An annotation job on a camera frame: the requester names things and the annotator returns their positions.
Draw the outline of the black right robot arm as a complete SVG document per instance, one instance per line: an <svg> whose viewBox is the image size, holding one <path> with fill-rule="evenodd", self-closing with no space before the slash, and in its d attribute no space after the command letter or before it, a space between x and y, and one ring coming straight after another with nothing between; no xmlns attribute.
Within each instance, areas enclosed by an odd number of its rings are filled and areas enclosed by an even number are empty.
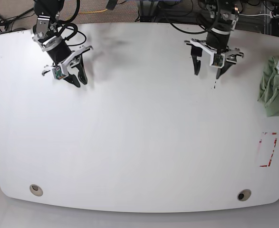
<svg viewBox="0 0 279 228"><path fill-rule="evenodd" d="M34 1L33 9L37 15L37 22L31 29L31 37L53 61L52 65L44 67L42 75L52 72L56 80L65 80L80 88L81 84L87 85L88 83L83 54L92 50L93 47L86 47L84 43L80 43L77 50L70 49L72 46L67 42L75 35L80 34L85 39L87 37L73 23L80 10L80 1L76 1L75 12L67 20L59 19L63 7L63 0Z"/></svg>

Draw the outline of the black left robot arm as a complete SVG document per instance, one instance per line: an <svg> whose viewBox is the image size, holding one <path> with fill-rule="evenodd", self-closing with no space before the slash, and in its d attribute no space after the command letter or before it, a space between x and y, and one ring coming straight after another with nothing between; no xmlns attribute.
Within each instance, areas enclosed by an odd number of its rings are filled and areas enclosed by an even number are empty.
<svg viewBox="0 0 279 228"><path fill-rule="evenodd" d="M209 66L217 69L216 79L219 79L233 65L238 57L244 57L239 48L231 49L228 41L231 32L235 30L239 20L239 9L231 0L207 0L206 8L210 12L213 23L208 25L206 19L200 16L202 27L207 30L205 40L191 39L191 57L194 74L201 69L200 57L206 52L210 56Z"/></svg>

